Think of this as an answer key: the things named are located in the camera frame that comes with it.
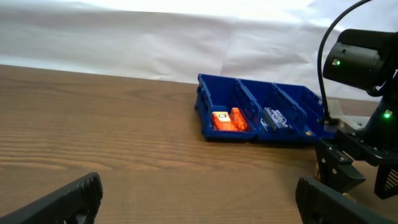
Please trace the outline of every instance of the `white backdrop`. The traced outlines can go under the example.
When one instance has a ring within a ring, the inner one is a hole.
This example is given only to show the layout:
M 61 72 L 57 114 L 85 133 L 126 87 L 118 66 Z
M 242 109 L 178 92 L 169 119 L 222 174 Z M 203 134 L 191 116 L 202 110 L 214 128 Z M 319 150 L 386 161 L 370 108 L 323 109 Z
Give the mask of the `white backdrop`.
M 198 73 L 305 85 L 331 22 L 357 0 L 0 0 L 0 64 L 197 82 Z M 332 32 L 398 31 L 398 1 L 373 0 Z M 377 100 L 326 81 L 330 96 Z

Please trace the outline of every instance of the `brown tabletop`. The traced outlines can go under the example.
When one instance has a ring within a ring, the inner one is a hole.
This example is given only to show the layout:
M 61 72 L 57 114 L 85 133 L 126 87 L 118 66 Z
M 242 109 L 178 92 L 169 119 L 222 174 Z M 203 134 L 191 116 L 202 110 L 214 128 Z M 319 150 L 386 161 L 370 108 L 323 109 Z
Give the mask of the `brown tabletop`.
M 0 66 L 0 216 L 95 171 L 98 224 L 301 223 L 313 148 L 206 142 L 195 100 L 192 84 Z M 354 164 L 368 179 L 350 194 L 398 221 L 398 197 L 373 194 L 377 169 Z

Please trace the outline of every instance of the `black wire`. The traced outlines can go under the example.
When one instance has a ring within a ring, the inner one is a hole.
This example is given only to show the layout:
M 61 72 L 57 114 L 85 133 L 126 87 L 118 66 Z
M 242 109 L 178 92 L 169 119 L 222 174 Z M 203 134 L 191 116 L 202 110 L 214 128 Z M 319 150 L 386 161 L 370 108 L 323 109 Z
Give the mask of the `black wire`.
M 372 0 L 362 0 L 359 1 L 355 4 L 353 4 L 351 7 L 349 7 L 348 9 L 346 9 L 343 13 L 340 14 L 340 16 L 338 16 L 330 25 L 330 27 L 328 28 L 328 30 L 326 30 L 325 35 L 323 35 L 321 44 L 319 45 L 319 50 L 318 50 L 318 79 L 319 79 L 319 86 L 321 88 L 321 94 L 322 94 L 322 101 L 323 101 L 323 107 L 325 108 L 325 113 L 323 115 L 323 120 L 324 121 L 329 121 L 330 120 L 330 114 L 329 114 L 329 108 L 328 108 L 328 102 L 326 99 L 326 92 L 325 92 L 325 86 L 323 85 L 323 77 L 322 77 L 322 52 L 323 52 L 323 47 L 325 46 L 326 40 L 330 34 L 330 32 L 333 30 L 333 28 L 335 28 L 335 26 L 337 25 L 337 23 L 339 23 L 339 21 L 344 18 L 349 12 L 351 12 L 352 10 L 356 9 L 359 6 L 362 6 L 363 4 L 372 1 Z

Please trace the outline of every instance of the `blue plastic bin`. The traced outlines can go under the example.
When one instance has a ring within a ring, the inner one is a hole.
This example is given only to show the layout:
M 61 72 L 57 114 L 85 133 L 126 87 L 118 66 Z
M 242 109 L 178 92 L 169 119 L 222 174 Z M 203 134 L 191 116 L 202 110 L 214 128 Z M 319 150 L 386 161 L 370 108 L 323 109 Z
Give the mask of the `blue plastic bin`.
M 235 78 L 199 74 L 197 103 L 201 132 L 206 139 L 253 139 L 257 134 L 259 108 L 253 96 Z M 214 111 L 227 111 L 237 107 L 248 124 L 247 131 L 213 130 L 211 115 Z
M 315 143 L 318 138 L 333 137 L 323 130 L 317 120 L 323 116 L 321 99 L 304 86 L 257 82 L 237 78 L 199 74 L 197 89 L 198 110 L 202 133 L 206 139 L 241 139 L 267 142 Z M 241 110 L 248 130 L 213 130 L 211 114 L 214 111 L 230 112 L 233 107 Z M 263 133 L 260 118 L 262 109 L 279 110 L 294 127 L 292 134 Z M 311 130 L 313 135 L 305 133 Z

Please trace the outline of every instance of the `label on orange box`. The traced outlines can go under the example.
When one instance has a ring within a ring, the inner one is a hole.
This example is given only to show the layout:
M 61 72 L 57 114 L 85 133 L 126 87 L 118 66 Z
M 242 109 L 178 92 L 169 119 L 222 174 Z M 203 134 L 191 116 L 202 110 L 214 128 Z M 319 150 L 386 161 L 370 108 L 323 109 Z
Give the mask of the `label on orange box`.
M 214 130 L 238 131 L 231 118 L 229 118 L 228 112 L 213 112 L 212 120 Z
M 238 130 L 245 131 L 248 128 L 248 124 L 244 120 L 239 108 L 232 108 L 231 119 L 233 120 Z

